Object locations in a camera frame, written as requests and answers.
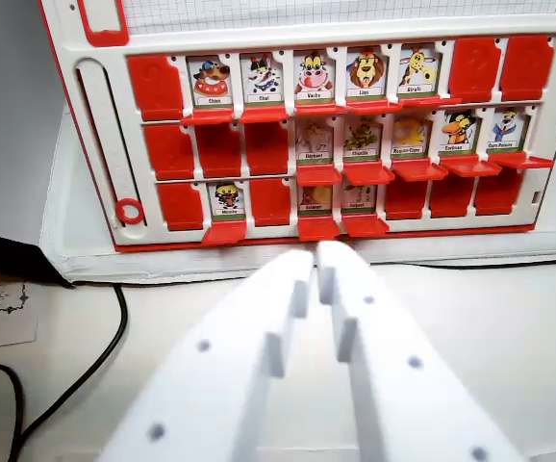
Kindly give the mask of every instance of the grid paper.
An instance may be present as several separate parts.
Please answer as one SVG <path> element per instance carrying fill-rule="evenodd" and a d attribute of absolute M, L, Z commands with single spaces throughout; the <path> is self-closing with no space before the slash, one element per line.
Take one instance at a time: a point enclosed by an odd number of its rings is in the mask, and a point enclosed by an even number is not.
<path fill-rule="evenodd" d="M 556 12 L 556 0 L 123 0 L 123 5 L 131 34 Z"/>

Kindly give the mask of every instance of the cartoon animal card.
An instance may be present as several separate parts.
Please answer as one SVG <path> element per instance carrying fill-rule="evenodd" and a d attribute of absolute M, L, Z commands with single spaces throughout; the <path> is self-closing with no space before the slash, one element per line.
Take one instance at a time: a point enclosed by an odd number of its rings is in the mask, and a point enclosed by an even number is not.
<path fill-rule="evenodd" d="M 345 162 L 375 161 L 380 157 L 381 126 L 372 117 L 349 117 L 344 123 Z"/>
<path fill-rule="evenodd" d="M 328 164 L 334 157 L 334 131 L 322 119 L 298 119 L 295 124 L 298 164 Z"/>
<path fill-rule="evenodd" d="M 208 184 L 208 195 L 212 205 L 212 219 L 243 219 L 243 191 L 232 181 Z"/>
<path fill-rule="evenodd" d="M 376 210 L 376 186 L 354 186 L 342 182 L 341 211 L 343 214 L 369 214 Z"/>
<path fill-rule="evenodd" d="M 416 158 L 427 155 L 430 122 L 417 115 L 404 115 L 393 122 L 392 158 Z"/>
<path fill-rule="evenodd" d="M 488 152 L 520 151 L 524 146 L 530 117 L 516 108 L 499 108 L 493 113 Z"/>
<path fill-rule="evenodd" d="M 409 43 L 402 46 L 397 95 L 405 97 L 436 94 L 441 54 L 434 43 Z"/>
<path fill-rule="evenodd" d="M 192 99 L 198 108 L 228 108 L 231 99 L 231 71 L 218 56 L 195 56 L 189 58 Z"/>
<path fill-rule="evenodd" d="M 447 111 L 444 114 L 439 155 L 472 154 L 475 152 L 479 119 L 472 109 Z"/>
<path fill-rule="evenodd" d="M 332 213 L 331 186 L 300 186 L 297 188 L 299 215 L 330 215 Z"/>
<path fill-rule="evenodd" d="M 274 61 L 270 52 L 242 55 L 240 65 L 243 101 L 247 106 L 284 101 L 282 66 Z"/>
<path fill-rule="evenodd" d="M 298 103 L 333 101 L 336 68 L 325 50 L 295 51 L 294 59 L 295 100 Z"/>
<path fill-rule="evenodd" d="M 380 47 L 349 48 L 346 54 L 346 99 L 376 99 L 385 94 L 387 58 Z"/>

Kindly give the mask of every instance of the red ring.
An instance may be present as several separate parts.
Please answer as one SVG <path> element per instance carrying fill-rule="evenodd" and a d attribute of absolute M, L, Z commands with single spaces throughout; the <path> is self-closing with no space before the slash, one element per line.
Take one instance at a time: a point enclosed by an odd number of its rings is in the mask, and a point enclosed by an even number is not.
<path fill-rule="evenodd" d="M 139 213 L 137 214 L 136 217 L 130 218 L 126 215 L 126 211 L 124 210 L 124 207 L 127 205 L 130 205 L 137 209 Z M 125 222 L 126 224 L 141 223 L 144 217 L 143 207 L 141 207 L 141 203 L 136 199 L 131 199 L 130 197 L 127 197 L 126 199 L 120 199 L 117 201 L 117 204 L 115 204 L 115 214 L 117 215 L 118 218 L 120 218 L 121 221 Z"/>

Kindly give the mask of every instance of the cartoon dog card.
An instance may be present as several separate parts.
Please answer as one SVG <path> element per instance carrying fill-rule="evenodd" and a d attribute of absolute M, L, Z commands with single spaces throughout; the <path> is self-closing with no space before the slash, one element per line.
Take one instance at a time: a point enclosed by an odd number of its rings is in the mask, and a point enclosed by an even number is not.
<path fill-rule="evenodd" d="M 404 115 L 393 123 L 392 158 L 425 157 L 430 123 L 415 115 Z"/>
<path fill-rule="evenodd" d="M 347 118 L 344 123 L 344 161 L 377 160 L 380 141 L 381 127 L 371 117 Z"/>
<path fill-rule="evenodd" d="M 530 118 L 516 108 L 500 108 L 493 113 L 488 152 L 520 151 L 524 146 Z"/>
<path fill-rule="evenodd" d="M 192 99 L 197 107 L 228 108 L 231 99 L 231 71 L 218 56 L 189 58 Z"/>
<path fill-rule="evenodd" d="M 385 94 L 387 58 L 379 47 L 349 48 L 346 54 L 346 99 L 375 99 Z"/>
<path fill-rule="evenodd" d="M 283 102 L 282 67 L 274 62 L 271 53 L 243 55 L 240 65 L 246 105 L 263 106 Z"/>
<path fill-rule="evenodd" d="M 226 181 L 209 184 L 208 195 L 212 205 L 212 219 L 246 218 L 243 205 L 243 191 L 234 182 Z"/>
<path fill-rule="evenodd" d="M 404 98 L 436 94 L 440 63 L 441 54 L 435 50 L 434 43 L 402 46 L 397 95 Z"/>
<path fill-rule="evenodd" d="M 334 153 L 334 132 L 322 119 L 298 119 L 295 125 L 298 164 L 327 164 Z"/>
<path fill-rule="evenodd" d="M 324 50 L 296 51 L 295 99 L 299 103 L 327 103 L 334 99 L 334 62 Z"/>
<path fill-rule="evenodd" d="M 471 109 L 445 113 L 439 155 L 473 153 L 477 143 L 478 120 Z"/>
<path fill-rule="evenodd" d="M 300 186 L 297 188 L 299 215 L 329 215 L 332 213 L 331 186 Z"/>
<path fill-rule="evenodd" d="M 342 182 L 341 211 L 343 214 L 370 214 L 376 210 L 376 186 L 354 186 Z"/>

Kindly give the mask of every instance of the black cable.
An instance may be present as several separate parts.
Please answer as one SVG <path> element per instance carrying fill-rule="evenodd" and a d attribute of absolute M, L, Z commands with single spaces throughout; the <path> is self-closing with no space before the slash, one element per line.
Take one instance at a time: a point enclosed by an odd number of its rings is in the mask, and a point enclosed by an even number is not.
<path fill-rule="evenodd" d="M 75 394 L 105 363 L 105 361 L 110 357 L 115 347 L 119 344 L 120 340 L 126 332 L 126 327 L 128 325 L 128 305 L 126 304 L 126 298 L 122 292 L 122 286 L 120 284 L 114 284 L 115 295 L 117 296 L 117 301 L 120 306 L 120 325 L 115 332 L 114 338 L 107 345 L 105 350 L 101 355 L 94 361 L 84 374 L 79 377 L 75 383 L 73 383 L 68 389 L 58 398 L 56 401 L 49 406 L 49 408 L 43 412 L 37 419 L 32 422 L 25 430 L 21 431 L 23 420 L 24 420 L 24 410 L 25 410 L 25 397 L 23 392 L 23 387 L 18 375 L 14 370 L 7 366 L 0 365 L 0 371 L 7 374 L 11 383 L 13 384 L 13 390 L 15 395 L 15 427 L 13 431 L 13 441 L 11 443 L 11 453 L 9 455 L 9 462 L 17 462 L 21 452 L 28 442 L 28 440 L 37 432 L 41 425 L 43 425 L 51 416 L 53 416 L 58 409 L 60 409 L 63 404 Z"/>

